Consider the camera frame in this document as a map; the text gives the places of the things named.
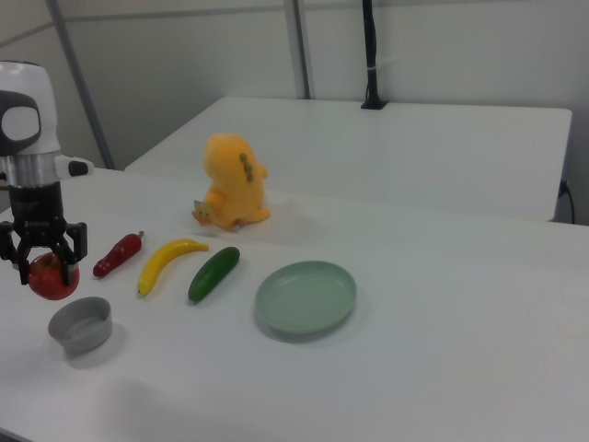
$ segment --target toy cucumber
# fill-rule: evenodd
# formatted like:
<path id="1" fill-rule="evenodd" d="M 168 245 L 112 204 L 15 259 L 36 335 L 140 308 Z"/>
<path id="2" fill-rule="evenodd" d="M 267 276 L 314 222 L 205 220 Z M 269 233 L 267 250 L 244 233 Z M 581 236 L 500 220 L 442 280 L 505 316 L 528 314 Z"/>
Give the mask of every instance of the toy cucumber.
<path id="1" fill-rule="evenodd" d="M 239 250 L 235 247 L 227 247 L 218 251 L 199 270 L 191 287 L 188 289 L 188 299 L 199 302 L 227 276 L 239 261 Z"/>

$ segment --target toy banana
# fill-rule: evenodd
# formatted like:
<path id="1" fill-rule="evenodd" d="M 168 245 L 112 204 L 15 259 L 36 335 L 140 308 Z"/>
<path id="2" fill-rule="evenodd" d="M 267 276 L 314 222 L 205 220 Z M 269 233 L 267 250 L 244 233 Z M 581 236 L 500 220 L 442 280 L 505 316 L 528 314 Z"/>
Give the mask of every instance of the toy banana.
<path id="1" fill-rule="evenodd" d="M 178 256 L 192 251 L 207 251 L 208 249 L 209 246 L 206 244 L 201 244 L 200 242 L 189 238 L 175 239 L 160 247 L 156 253 L 149 258 L 144 269 L 141 271 L 139 281 L 137 281 L 138 292 L 142 296 L 151 292 L 151 289 L 156 285 L 157 277 L 161 271 L 174 258 L 178 258 Z"/>

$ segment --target white table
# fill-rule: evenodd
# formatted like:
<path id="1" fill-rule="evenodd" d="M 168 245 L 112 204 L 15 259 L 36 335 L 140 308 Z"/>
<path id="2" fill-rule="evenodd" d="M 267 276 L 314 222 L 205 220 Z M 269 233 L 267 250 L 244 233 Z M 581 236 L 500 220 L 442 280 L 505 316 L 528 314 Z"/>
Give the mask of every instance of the white table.
<path id="1" fill-rule="evenodd" d="M 0 428 L 36 442 L 582 441 L 589 434 L 586 227 L 268 192 L 272 217 L 238 233 L 196 225 L 206 185 L 97 170 L 63 182 L 88 223 L 79 288 L 36 297 L 2 262 Z M 10 218 L 3 213 L 2 219 Z M 142 229 L 144 250 L 104 280 L 94 263 Z M 147 299 L 146 258 L 190 236 L 235 245 L 238 267 L 199 306 L 186 291 L 211 253 L 178 258 Z M 322 259 L 358 302 L 313 340 L 257 323 L 273 270 Z M 112 305 L 99 349 L 65 357 L 46 328 L 79 297 Z"/>
<path id="2" fill-rule="evenodd" d="M 556 109 L 225 98 L 126 170 L 208 181 L 207 139 L 233 132 L 271 190 L 546 221 L 570 125 Z"/>

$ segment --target red apple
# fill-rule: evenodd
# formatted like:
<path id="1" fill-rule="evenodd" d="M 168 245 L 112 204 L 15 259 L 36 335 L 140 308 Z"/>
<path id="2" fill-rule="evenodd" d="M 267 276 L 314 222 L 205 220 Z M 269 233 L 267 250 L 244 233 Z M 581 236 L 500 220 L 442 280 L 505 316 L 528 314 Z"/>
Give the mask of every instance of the red apple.
<path id="1" fill-rule="evenodd" d="M 56 301 L 74 293 L 80 282 L 80 271 L 75 269 L 74 282 L 65 285 L 62 280 L 62 263 L 52 252 L 33 260 L 29 267 L 29 287 L 40 297 Z"/>

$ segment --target small bowl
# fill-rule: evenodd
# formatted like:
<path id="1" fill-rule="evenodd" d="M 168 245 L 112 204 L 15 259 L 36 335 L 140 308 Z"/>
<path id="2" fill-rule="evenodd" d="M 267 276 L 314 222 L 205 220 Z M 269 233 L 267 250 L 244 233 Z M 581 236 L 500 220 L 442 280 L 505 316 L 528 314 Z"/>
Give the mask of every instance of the small bowl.
<path id="1" fill-rule="evenodd" d="M 48 331 L 66 353 L 89 352 L 112 333 L 109 301 L 102 297 L 77 299 L 53 315 Z"/>

